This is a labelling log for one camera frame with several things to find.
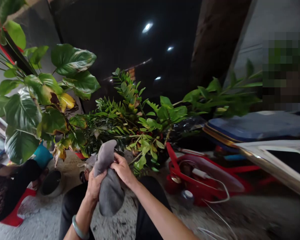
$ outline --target bottle cap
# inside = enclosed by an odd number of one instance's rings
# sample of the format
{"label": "bottle cap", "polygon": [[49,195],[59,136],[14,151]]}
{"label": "bottle cap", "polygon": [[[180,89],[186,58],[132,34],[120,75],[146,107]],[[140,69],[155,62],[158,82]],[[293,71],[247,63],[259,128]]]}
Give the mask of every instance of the bottle cap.
{"label": "bottle cap", "polygon": [[190,192],[190,191],[188,191],[188,190],[185,190],[185,191],[184,191],[184,195],[186,195],[186,196],[189,197],[189,198],[192,198],[192,197],[193,197],[192,192]]}

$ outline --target red pot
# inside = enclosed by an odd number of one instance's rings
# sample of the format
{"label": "red pot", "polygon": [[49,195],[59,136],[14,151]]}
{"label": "red pot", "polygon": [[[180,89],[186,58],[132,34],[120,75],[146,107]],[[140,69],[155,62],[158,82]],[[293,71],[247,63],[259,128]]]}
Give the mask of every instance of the red pot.
{"label": "red pot", "polygon": [[86,159],[83,155],[82,155],[82,153],[81,152],[74,152],[77,156],[78,156],[78,158],[80,158],[81,160],[82,159]]}

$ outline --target white plug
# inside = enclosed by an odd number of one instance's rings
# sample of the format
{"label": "white plug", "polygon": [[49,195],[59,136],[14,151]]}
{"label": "white plug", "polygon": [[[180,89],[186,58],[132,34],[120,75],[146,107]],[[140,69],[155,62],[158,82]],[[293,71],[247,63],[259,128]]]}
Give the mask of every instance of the white plug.
{"label": "white plug", "polygon": [[203,171],[201,171],[201,170],[199,170],[199,169],[197,169],[197,168],[194,168],[193,170],[192,170],[192,173],[194,174],[194,175],[197,175],[197,176],[199,176],[199,177],[201,177],[201,178],[209,178],[209,176],[208,176],[208,174],[206,173],[206,172],[203,172]]}

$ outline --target red basket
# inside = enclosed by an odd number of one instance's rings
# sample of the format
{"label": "red basket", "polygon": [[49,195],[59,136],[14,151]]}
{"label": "red basket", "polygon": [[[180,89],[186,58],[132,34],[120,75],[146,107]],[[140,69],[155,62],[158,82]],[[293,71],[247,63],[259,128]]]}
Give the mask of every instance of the red basket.
{"label": "red basket", "polygon": [[[177,158],[170,143],[167,143],[167,150],[171,158],[171,162],[169,162],[170,175],[167,177],[165,189],[170,194],[176,194],[180,188],[185,187],[193,194],[194,204],[198,206],[206,205],[203,200],[213,202],[227,198],[224,187],[217,181],[202,178],[198,179],[198,181],[181,173],[178,163],[183,160],[195,162],[201,171],[204,171],[210,177],[223,182],[227,187],[230,196],[247,193],[253,190],[250,183],[235,175],[231,169],[223,168],[207,157],[185,154]],[[181,183],[178,184],[175,181],[172,181],[172,178],[181,179]]]}

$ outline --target red handle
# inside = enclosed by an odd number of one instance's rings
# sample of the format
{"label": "red handle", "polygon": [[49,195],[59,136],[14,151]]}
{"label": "red handle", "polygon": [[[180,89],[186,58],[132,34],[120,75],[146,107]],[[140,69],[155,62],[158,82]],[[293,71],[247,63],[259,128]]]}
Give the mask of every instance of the red handle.
{"label": "red handle", "polygon": [[169,154],[169,156],[171,158],[171,162],[172,162],[175,170],[177,172],[180,172],[180,168],[179,168],[179,165],[177,163],[177,156],[176,156],[174,150],[172,149],[171,144],[168,143],[168,142],[167,142],[167,150],[168,150],[168,154]]}

